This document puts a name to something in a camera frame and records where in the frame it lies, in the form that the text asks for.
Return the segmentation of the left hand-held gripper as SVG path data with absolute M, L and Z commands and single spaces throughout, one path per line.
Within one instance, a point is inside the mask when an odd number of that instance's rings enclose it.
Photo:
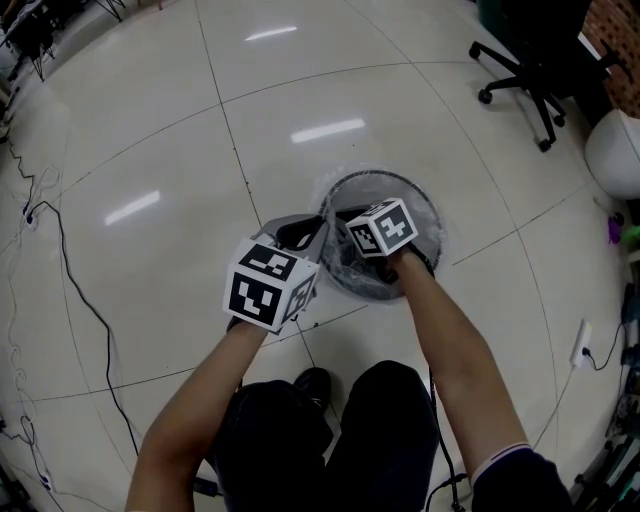
M 253 240 L 244 238 L 228 268 L 223 310 L 280 331 L 312 298 L 328 233 L 319 215 L 288 215 L 268 221 Z

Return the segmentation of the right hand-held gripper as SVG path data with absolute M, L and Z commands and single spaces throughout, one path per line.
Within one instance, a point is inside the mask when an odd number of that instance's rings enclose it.
M 336 222 L 344 224 L 343 231 L 365 260 L 380 260 L 407 247 L 434 273 L 429 259 L 415 246 L 416 225 L 400 198 L 388 198 L 373 206 L 352 207 L 335 214 Z

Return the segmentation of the person's right forearm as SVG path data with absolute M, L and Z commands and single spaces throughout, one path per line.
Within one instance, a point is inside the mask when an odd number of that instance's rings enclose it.
M 458 444 L 475 476 L 531 446 L 493 354 L 480 332 L 413 252 L 390 258 L 417 337 Z

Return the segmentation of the person's left forearm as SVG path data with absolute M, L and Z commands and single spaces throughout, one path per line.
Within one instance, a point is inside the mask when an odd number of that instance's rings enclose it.
M 244 321 L 233 326 L 168 401 L 144 437 L 126 512 L 194 512 L 198 469 L 267 335 Z

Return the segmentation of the person's black left shoe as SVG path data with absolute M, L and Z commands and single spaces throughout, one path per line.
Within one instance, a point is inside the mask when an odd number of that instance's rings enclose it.
M 331 376 L 326 369 L 311 367 L 304 370 L 293 386 L 305 393 L 322 412 L 327 410 L 331 399 Z

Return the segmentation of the person's dark trousers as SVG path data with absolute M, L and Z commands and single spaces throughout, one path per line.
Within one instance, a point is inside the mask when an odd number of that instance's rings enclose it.
M 421 512 L 439 434 L 419 374 L 382 361 L 353 384 L 333 435 L 311 397 L 310 368 L 296 382 L 234 393 L 207 453 L 228 512 Z

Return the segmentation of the long white power strip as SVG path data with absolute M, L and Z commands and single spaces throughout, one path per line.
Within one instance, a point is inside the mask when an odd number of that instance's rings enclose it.
M 591 334 L 593 331 L 592 324 L 582 319 L 576 336 L 576 341 L 570 356 L 570 363 L 573 368 L 580 368 L 585 359 L 583 351 L 588 347 Z

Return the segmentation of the green and white bathtub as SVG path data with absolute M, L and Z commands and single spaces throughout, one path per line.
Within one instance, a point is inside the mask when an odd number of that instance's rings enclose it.
M 502 11 L 502 0 L 476 0 L 481 25 L 494 37 L 505 33 L 506 22 Z

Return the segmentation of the black mesh office chair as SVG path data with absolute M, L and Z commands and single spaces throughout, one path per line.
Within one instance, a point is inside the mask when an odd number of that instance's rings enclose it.
M 584 99 L 589 92 L 604 97 L 603 83 L 612 67 L 634 81 L 619 53 L 606 41 L 601 42 L 605 49 L 601 57 L 591 54 L 580 41 L 591 3 L 592 0 L 502 0 L 506 29 L 495 38 L 514 58 L 478 41 L 469 49 L 472 59 L 485 54 L 513 74 L 480 89 L 480 103 L 490 104 L 494 90 L 519 88 L 530 95 L 547 132 L 547 137 L 537 142 L 541 152 L 556 142 L 554 128 L 565 125 L 561 99 Z

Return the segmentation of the white egg-shaped toilet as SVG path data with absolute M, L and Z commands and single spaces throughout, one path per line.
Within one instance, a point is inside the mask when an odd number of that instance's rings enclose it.
M 640 199 L 640 118 L 619 109 L 608 112 L 587 139 L 585 160 L 609 196 Z

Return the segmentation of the person's dark shirt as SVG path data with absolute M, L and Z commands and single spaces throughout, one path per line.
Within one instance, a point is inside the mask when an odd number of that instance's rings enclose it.
M 472 512 L 571 512 L 556 465 L 529 444 L 507 446 L 471 477 Z

